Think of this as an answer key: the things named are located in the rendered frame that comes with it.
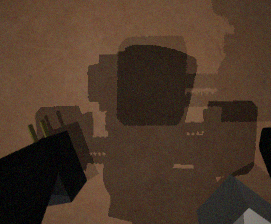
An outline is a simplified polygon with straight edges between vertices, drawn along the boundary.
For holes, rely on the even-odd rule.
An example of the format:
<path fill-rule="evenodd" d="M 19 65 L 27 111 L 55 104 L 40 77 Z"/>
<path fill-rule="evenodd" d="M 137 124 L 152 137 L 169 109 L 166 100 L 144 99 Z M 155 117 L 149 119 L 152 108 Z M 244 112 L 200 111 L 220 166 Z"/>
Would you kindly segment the black two-prong charger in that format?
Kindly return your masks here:
<path fill-rule="evenodd" d="M 50 136 L 49 129 L 46 127 L 46 121 L 39 121 L 39 124 L 41 124 L 43 135 L 45 135 L 46 139 L 47 136 Z M 34 143 L 38 141 L 33 124 L 27 125 L 27 129 L 29 129 L 31 139 L 33 139 Z M 62 161 L 60 161 L 57 181 L 55 181 L 53 194 L 51 194 L 47 206 L 64 204 L 64 202 L 68 204 L 68 202 L 74 201 L 76 194 L 79 194 L 80 188 L 83 188 L 84 184 L 87 183 L 86 176 L 84 176 L 83 169 L 80 167 L 68 133 L 63 131 L 51 136 L 58 137 L 60 152 L 62 152 Z"/>

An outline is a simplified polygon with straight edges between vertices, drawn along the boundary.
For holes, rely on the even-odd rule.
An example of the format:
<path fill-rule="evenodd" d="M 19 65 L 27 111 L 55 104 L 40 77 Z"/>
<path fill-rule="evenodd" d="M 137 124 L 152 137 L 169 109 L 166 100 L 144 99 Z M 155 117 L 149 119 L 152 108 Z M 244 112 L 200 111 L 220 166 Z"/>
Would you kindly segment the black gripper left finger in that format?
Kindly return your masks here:
<path fill-rule="evenodd" d="M 57 136 L 0 159 L 0 224 L 42 224 L 60 161 Z"/>

